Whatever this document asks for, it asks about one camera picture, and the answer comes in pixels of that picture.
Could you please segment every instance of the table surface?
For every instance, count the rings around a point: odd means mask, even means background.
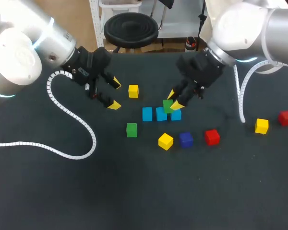
[[[288,127],[277,123],[288,110],[288,69],[251,78],[245,125],[230,68],[204,100],[190,102],[182,121],[143,123],[142,107],[161,106],[181,80],[179,55],[115,55],[109,69],[123,87],[101,88],[122,104],[118,111],[57,77],[54,95],[92,126],[96,151],[72,161],[35,147],[1,148],[0,230],[288,230]],[[242,79],[251,65],[238,66]],[[0,142],[83,155],[90,136],[48,98],[49,73],[0,107]],[[128,98],[129,84],[139,85],[139,99]],[[254,133],[258,117],[270,120],[267,135]],[[138,123],[138,138],[126,138],[129,122]],[[213,128],[221,141],[210,147],[204,132]],[[174,137],[169,151],[158,146],[165,132]],[[180,148],[181,132],[192,133],[192,148]]]

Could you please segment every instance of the blue cube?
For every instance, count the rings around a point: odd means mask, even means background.
[[[171,120],[172,121],[180,121],[181,120],[181,110],[175,110],[171,113]]]
[[[180,133],[179,140],[180,140],[180,145],[183,148],[189,148],[193,145],[193,137],[191,133]]]
[[[143,108],[142,119],[143,121],[153,121],[152,107]]]
[[[164,108],[156,108],[157,121],[167,121],[168,115],[164,112]]]

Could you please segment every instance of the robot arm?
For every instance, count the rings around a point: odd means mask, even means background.
[[[97,80],[105,79],[115,89],[120,83],[105,68],[110,53],[100,48],[94,53],[75,48],[75,39],[32,0],[0,0],[0,103],[33,83],[42,63],[72,73],[76,83],[86,86],[90,98],[110,109],[120,105],[97,92]]]
[[[288,4],[285,0],[232,4],[216,18],[207,46],[191,60],[178,60],[184,80],[168,97],[176,100],[172,109],[187,106],[194,95],[203,98],[205,88],[222,75],[225,66],[233,67],[237,59],[262,56],[275,70],[288,65]]]

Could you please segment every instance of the green cube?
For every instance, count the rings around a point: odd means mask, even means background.
[[[138,125],[136,123],[127,123],[127,137],[137,138],[138,137]]]
[[[166,114],[171,114],[174,112],[174,110],[171,109],[172,105],[173,105],[173,100],[163,100],[163,108]]]

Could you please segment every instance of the yellow cube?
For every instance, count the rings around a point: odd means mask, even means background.
[[[269,129],[269,121],[264,119],[257,119],[255,125],[255,133],[266,134]]]
[[[139,86],[138,85],[129,85],[128,89],[130,98],[138,98],[139,97]]]
[[[165,133],[159,138],[158,143],[161,148],[168,150],[173,145],[174,138]]]

